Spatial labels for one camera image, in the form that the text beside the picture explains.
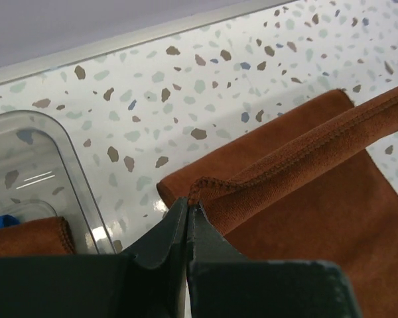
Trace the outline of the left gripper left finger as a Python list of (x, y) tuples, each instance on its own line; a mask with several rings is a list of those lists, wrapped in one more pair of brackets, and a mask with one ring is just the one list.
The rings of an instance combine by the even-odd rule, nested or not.
[(119, 254), (0, 258), (0, 317), (183, 317), (186, 198)]

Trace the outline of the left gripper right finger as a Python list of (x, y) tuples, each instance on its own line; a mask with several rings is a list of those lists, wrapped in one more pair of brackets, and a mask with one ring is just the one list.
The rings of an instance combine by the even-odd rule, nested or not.
[(340, 267), (323, 260), (252, 260), (188, 210), (187, 280), (193, 317), (361, 317)]

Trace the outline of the brown towel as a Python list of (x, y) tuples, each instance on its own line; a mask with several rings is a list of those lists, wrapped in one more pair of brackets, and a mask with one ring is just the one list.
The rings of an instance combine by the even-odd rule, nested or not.
[(0, 258), (75, 253), (72, 232), (63, 217), (37, 219), (0, 229)]
[(398, 131), (398, 87), (355, 106), (341, 90), (290, 110), (157, 184), (202, 203), (255, 260), (329, 260), (365, 317), (398, 317), (398, 195), (366, 152)]

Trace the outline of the blue towel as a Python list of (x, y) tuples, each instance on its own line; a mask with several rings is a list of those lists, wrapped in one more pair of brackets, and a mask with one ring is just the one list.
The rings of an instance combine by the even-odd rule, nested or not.
[(0, 216), (0, 229), (19, 225), (20, 223), (21, 222), (12, 215), (1, 215)]

